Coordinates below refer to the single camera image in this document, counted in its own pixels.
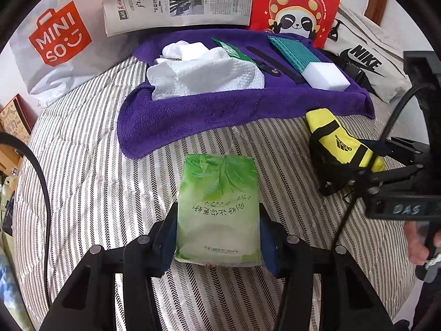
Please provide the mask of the person's right hand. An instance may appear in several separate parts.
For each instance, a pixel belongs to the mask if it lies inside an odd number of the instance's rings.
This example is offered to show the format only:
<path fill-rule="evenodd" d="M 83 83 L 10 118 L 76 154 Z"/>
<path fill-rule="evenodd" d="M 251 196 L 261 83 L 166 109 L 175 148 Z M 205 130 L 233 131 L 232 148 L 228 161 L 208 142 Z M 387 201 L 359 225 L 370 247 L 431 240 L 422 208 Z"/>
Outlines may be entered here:
<path fill-rule="evenodd" d="M 403 227 L 407 240 L 407 257 L 414 265 L 424 265 L 429 259 L 429 249 L 420 241 L 415 221 L 406 221 Z"/>

